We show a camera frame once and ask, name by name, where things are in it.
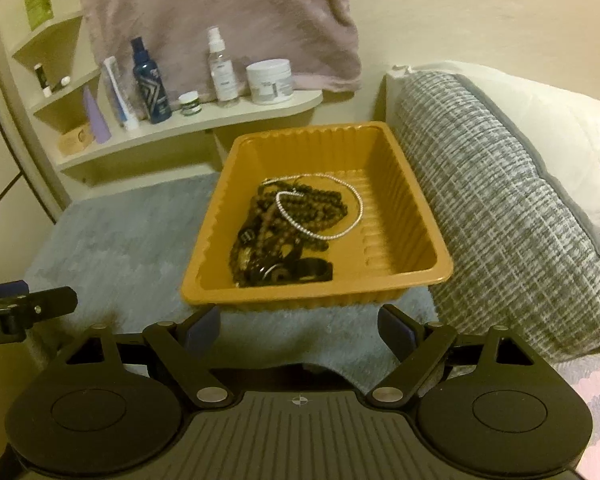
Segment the small green-label jar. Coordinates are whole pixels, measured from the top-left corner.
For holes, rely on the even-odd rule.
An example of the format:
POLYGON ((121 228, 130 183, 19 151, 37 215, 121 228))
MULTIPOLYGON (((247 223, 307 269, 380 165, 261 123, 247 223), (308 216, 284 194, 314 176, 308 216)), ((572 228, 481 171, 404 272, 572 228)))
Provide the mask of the small green-label jar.
POLYGON ((180 112, 184 116, 193 116, 201 112, 199 93, 195 90, 182 93, 178 97, 180 112))

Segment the grey woven pillow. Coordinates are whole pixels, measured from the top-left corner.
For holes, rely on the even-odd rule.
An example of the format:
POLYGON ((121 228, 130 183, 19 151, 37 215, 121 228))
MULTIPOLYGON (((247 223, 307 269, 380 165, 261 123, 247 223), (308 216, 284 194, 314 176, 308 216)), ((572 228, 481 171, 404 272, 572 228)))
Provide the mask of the grey woven pillow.
POLYGON ((600 351, 600 234, 495 102, 463 75, 411 73, 393 130, 454 261, 440 320, 507 326, 550 362, 600 351))

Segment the white blue tube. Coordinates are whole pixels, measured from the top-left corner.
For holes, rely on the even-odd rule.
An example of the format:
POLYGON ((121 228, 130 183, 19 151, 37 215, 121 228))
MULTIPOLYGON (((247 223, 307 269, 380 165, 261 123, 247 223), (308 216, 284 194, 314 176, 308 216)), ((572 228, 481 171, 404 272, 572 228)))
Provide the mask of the white blue tube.
POLYGON ((114 102, 114 110, 117 113, 120 124, 126 131, 137 130, 140 128, 140 122, 122 86, 117 59, 114 56, 105 58, 102 61, 102 68, 104 69, 112 102, 114 102))

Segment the small cardboard box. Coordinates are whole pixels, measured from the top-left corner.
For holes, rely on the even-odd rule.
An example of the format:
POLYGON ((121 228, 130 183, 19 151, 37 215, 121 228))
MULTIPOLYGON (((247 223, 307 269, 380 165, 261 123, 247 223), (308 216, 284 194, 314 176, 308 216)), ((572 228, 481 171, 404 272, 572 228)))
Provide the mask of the small cardboard box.
POLYGON ((71 156, 86 150, 94 142, 91 127, 87 124, 76 127, 58 139, 58 151, 61 155, 71 156))

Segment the yellow plastic tray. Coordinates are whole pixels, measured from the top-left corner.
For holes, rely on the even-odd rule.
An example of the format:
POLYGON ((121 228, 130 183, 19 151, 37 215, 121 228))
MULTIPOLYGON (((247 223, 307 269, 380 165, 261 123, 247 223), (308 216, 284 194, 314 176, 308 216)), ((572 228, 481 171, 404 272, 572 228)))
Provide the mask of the yellow plastic tray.
POLYGON ((382 122, 247 134, 227 157, 181 284, 193 306, 381 304, 442 283, 452 257, 396 136, 382 122), (253 263, 322 258, 329 282, 254 287, 230 253, 250 212, 263 224, 253 263))

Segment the white quilted pillow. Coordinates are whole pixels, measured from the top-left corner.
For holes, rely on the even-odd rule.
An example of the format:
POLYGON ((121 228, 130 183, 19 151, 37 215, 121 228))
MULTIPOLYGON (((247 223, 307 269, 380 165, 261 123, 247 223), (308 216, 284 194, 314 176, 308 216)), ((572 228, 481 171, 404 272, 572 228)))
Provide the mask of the white quilted pillow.
POLYGON ((520 130, 591 222, 600 230, 600 101, 488 66, 443 61, 386 73, 386 117, 396 118, 402 82, 414 74, 462 75, 520 130))

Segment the grey fluffy mat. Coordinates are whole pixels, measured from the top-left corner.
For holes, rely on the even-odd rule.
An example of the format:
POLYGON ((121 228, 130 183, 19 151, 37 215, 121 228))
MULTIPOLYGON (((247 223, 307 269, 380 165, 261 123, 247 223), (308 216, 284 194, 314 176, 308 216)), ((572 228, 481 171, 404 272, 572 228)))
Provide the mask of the grey fluffy mat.
MULTIPOLYGON (((26 278, 36 289, 72 286, 79 307, 41 328, 38 357, 49 359, 96 321, 136 330, 186 315, 178 288, 213 185, 214 177, 205 176, 71 205, 26 278)), ((418 318, 434 318, 436 286, 404 292, 399 306, 418 318)), ((232 307, 223 320, 220 362, 241 367, 308 362, 368 386, 394 365, 370 331, 377 309, 378 304, 232 307)))

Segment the cream wooden shelf unit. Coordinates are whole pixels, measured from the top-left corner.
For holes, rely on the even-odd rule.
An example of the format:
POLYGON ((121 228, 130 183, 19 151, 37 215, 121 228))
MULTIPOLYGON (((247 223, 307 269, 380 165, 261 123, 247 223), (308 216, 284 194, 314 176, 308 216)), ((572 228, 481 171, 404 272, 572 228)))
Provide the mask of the cream wooden shelf unit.
POLYGON ((31 28, 24 0, 0 0, 0 84, 61 205, 219 169, 219 128, 297 119, 323 101, 318 90, 269 106, 243 98, 152 124, 120 58, 97 62, 81 1, 50 3, 52 18, 31 28))

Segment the dark blue spray bottle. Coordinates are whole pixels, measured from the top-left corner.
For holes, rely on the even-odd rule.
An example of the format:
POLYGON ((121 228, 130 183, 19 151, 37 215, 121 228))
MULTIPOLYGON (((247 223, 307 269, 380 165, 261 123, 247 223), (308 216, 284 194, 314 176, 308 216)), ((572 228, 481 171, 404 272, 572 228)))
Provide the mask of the dark blue spray bottle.
POLYGON ((140 89, 148 118, 152 124, 165 122, 171 117, 172 110, 158 65, 145 48, 142 37, 132 39, 131 47, 134 60, 133 75, 140 89))

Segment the clear spray bottle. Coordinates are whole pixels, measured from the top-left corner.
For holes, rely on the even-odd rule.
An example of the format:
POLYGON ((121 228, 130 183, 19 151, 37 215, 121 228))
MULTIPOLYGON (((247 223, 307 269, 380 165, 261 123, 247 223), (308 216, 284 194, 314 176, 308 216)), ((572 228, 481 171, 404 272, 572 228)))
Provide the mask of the clear spray bottle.
POLYGON ((218 26, 208 29, 209 68, 216 99, 220 105, 239 101, 238 83, 232 59, 226 53, 225 42, 218 26))

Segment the pink fluffy towel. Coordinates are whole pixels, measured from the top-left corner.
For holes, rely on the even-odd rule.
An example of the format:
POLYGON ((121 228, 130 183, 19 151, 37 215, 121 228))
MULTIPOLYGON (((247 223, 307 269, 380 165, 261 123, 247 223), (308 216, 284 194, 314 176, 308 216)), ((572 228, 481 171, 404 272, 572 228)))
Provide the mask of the pink fluffy towel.
POLYGON ((208 31, 219 29, 238 90, 248 90, 247 65, 286 58, 302 90, 355 92, 362 64, 350 0, 81 0, 97 62, 115 58, 131 96, 131 42, 140 37, 156 61, 171 102, 196 90, 214 100, 208 31))

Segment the white cream jar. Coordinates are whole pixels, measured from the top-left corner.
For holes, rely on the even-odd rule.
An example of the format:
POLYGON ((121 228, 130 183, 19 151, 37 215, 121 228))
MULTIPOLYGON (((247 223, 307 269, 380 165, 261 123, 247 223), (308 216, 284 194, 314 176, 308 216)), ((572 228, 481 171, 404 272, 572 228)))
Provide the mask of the white cream jar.
POLYGON ((294 94, 291 64, 286 58, 251 63, 246 67, 246 75, 251 99, 256 104, 285 102, 294 94))

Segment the lavender tube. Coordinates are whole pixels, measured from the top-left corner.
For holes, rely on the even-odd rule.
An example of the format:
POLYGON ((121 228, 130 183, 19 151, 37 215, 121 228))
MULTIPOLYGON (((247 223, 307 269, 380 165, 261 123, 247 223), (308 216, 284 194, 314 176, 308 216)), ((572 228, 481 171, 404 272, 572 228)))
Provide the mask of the lavender tube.
POLYGON ((91 133, 98 144, 104 144, 111 139, 111 133, 106 123, 106 119, 102 116, 99 106, 97 105, 90 88, 83 87, 82 92, 83 106, 88 123, 91 127, 91 133))

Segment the small white black tube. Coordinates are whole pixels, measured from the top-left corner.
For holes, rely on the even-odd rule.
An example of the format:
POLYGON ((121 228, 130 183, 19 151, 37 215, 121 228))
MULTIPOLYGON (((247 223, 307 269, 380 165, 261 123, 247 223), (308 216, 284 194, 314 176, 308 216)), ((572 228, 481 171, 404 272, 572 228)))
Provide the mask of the small white black tube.
POLYGON ((41 87, 43 96, 45 96, 46 98, 49 98, 53 94, 53 91, 52 91, 52 87, 50 86, 50 83, 48 82, 48 79, 46 77, 46 73, 45 73, 43 65, 41 63, 35 64, 34 72, 35 72, 36 78, 38 78, 38 84, 41 87))

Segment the dark band wristwatch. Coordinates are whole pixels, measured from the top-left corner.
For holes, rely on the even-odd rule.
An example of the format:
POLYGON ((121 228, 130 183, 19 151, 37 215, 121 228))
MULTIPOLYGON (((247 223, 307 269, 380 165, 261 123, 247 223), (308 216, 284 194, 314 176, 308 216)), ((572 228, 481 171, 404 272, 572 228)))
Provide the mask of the dark band wristwatch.
POLYGON ((248 286, 295 285, 329 282, 334 266, 322 258, 269 258, 246 272, 248 286))

